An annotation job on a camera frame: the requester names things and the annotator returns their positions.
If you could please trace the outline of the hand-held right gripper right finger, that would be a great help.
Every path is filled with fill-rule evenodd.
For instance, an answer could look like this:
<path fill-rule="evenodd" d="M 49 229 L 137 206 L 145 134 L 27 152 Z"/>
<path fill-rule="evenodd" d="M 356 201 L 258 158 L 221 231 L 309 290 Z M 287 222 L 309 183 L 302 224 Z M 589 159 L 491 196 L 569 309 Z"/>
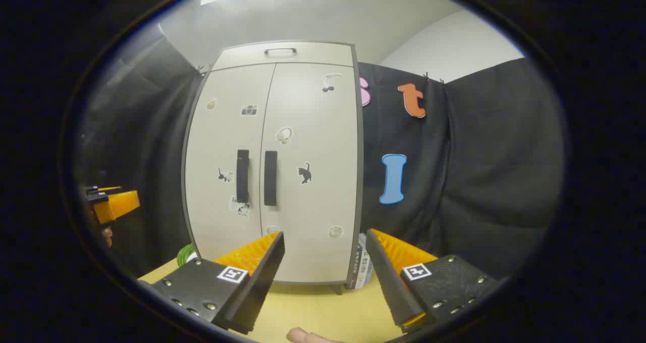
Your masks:
<path fill-rule="evenodd" d="M 402 333 L 452 324 L 507 283 L 456 254 L 436 257 L 373 228 L 365 246 Z"/>

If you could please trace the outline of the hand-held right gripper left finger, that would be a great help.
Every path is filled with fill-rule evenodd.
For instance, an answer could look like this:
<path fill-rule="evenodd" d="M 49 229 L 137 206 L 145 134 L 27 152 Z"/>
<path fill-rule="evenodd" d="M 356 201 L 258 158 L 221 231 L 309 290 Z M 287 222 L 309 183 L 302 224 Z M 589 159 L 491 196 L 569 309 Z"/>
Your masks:
<path fill-rule="evenodd" d="M 283 233 L 276 232 L 215 260 L 192 258 L 154 283 L 139 284 L 190 320 L 248 334 L 284 254 Z"/>

